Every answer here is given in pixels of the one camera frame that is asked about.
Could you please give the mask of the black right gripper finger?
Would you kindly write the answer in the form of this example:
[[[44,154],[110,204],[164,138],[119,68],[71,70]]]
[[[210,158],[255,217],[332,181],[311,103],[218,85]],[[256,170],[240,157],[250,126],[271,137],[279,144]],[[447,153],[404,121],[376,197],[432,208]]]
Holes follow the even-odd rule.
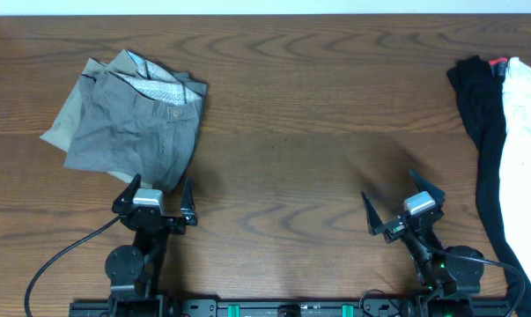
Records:
[[[415,170],[410,170],[409,175],[419,192],[426,191],[436,203],[445,202],[445,192],[426,180]]]
[[[378,235],[382,231],[383,223],[379,217],[379,214],[372,206],[371,201],[366,196],[365,192],[361,193],[363,203],[365,206],[365,214],[368,225],[368,232],[371,235]]]

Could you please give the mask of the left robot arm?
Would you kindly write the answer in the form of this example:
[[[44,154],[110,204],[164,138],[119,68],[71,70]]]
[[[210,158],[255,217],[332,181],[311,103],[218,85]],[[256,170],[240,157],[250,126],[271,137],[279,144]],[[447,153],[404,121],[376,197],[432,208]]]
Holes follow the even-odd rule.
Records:
[[[132,244],[117,247],[106,259],[105,271],[111,282],[110,316],[181,315],[178,302],[159,294],[158,288],[168,238],[198,225],[189,178],[184,182],[180,211],[179,216],[167,216],[163,192],[142,188],[139,174],[114,200],[112,212],[135,237]]]

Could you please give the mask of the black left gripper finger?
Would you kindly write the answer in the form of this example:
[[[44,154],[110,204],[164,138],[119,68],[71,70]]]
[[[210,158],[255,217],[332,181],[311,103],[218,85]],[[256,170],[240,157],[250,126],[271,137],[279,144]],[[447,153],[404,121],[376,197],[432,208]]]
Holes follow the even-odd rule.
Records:
[[[187,177],[184,183],[181,197],[181,213],[185,219],[198,219],[195,202],[192,196],[193,181]]]
[[[138,189],[141,187],[141,174],[137,173],[129,185],[116,198],[116,206],[126,206],[133,203],[133,198]]]

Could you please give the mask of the white t-shirt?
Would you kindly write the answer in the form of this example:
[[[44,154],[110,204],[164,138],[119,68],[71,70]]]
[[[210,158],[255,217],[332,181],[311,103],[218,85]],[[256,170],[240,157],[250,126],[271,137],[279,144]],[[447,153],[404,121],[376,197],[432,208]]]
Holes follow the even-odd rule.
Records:
[[[508,62],[502,98],[499,202],[506,241],[531,282],[531,67],[517,57]]]

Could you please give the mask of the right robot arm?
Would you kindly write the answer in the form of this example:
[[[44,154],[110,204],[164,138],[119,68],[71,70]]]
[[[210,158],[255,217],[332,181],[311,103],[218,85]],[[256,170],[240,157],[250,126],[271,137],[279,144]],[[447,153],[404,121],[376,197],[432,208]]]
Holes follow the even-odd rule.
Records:
[[[387,244],[401,241],[409,250],[420,284],[428,291],[395,306],[399,316],[473,316],[470,297],[481,290],[483,254],[467,246],[444,247],[434,225],[444,216],[446,194],[419,173],[409,172],[417,193],[403,202],[403,212],[382,222],[362,194],[368,231]]]

